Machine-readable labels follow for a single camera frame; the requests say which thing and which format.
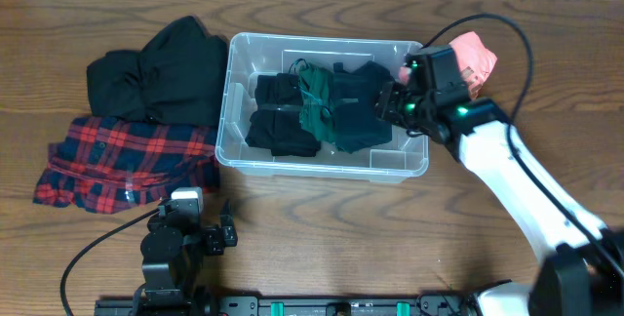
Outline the navy garment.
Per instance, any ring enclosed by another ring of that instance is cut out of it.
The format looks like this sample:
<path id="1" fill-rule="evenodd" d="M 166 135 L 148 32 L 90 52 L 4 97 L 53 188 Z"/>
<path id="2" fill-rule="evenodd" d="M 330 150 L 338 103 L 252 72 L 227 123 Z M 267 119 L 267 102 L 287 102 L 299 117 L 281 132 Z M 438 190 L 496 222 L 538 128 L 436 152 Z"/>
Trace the navy garment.
<path id="1" fill-rule="evenodd" d="M 342 62 L 333 65 L 331 113 L 340 151 L 354 153 L 392 140 L 392 126 L 376 117 L 374 107 L 383 85 L 393 81 L 386 67 L 371 60 L 352 72 Z"/>

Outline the dark green garment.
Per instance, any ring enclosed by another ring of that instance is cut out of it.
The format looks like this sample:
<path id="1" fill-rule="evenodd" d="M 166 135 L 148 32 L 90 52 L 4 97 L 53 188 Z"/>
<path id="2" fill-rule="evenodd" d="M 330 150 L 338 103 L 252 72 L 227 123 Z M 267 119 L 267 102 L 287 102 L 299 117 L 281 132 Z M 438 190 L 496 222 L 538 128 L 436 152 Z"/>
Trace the dark green garment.
<path id="1" fill-rule="evenodd" d="M 333 73 L 317 64 L 297 59 L 289 69 L 297 77 L 303 106 L 299 111 L 301 128 L 317 141 L 334 144 L 336 140 L 331 101 Z"/>

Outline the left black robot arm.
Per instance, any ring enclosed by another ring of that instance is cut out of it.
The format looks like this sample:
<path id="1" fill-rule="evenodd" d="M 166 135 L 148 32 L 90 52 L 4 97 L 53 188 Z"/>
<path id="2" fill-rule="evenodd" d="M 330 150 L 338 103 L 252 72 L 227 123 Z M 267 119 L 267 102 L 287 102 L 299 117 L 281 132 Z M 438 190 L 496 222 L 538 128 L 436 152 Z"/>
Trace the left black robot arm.
<path id="1" fill-rule="evenodd" d="M 219 224 L 204 226 L 198 199 L 168 199 L 148 221 L 140 244 L 148 302 L 182 306 L 192 302 L 203 259 L 221 256 L 238 244 L 231 206 L 225 203 Z"/>

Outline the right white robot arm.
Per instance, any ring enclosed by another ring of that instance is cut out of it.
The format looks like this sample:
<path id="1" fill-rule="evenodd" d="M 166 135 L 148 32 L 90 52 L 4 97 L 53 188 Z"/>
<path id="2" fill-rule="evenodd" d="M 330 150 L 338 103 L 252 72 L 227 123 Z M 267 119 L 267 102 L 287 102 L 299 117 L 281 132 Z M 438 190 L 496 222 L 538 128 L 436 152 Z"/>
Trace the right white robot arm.
<path id="1" fill-rule="evenodd" d="M 623 234 L 578 204 L 544 169 L 491 99 L 472 99 L 450 46 L 408 55 L 385 85 L 377 116 L 443 145 L 497 197 L 540 265 L 528 286 L 500 283 L 472 294 L 465 315 L 620 315 Z"/>

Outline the black taped garment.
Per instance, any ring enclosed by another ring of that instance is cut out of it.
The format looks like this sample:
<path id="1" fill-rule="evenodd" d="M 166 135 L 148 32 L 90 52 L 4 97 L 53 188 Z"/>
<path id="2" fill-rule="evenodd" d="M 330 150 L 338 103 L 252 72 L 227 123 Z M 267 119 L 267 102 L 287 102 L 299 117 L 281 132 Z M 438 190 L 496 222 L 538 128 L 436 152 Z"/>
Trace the black taped garment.
<path id="1" fill-rule="evenodd" d="M 254 91 L 257 110 L 246 136 L 249 147 L 269 149 L 274 157 L 314 157 L 321 143 L 302 129 L 303 99 L 296 75 L 259 75 Z"/>

